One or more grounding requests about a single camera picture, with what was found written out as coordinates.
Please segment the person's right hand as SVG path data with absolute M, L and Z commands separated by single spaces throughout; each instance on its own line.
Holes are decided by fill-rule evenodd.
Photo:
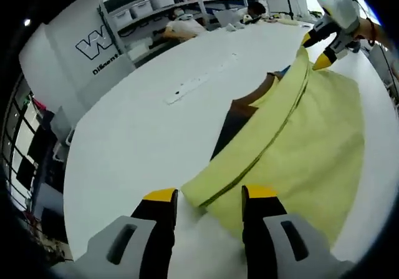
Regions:
M 377 32 L 374 23 L 369 19 L 359 19 L 359 26 L 355 30 L 353 37 L 356 39 L 366 39 L 370 46 L 374 46 Z

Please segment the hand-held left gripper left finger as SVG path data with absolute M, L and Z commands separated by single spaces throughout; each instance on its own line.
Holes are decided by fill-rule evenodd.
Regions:
M 145 195 L 133 213 L 94 235 L 75 263 L 78 278 L 166 278 L 175 244 L 178 190 Z

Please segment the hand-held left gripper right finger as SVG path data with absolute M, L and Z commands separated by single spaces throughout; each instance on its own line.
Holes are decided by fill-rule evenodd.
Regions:
M 241 189 L 248 278 L 341 278 L 346 262 L 330 252 L 326 236 L 277 194 L 259 185 Z

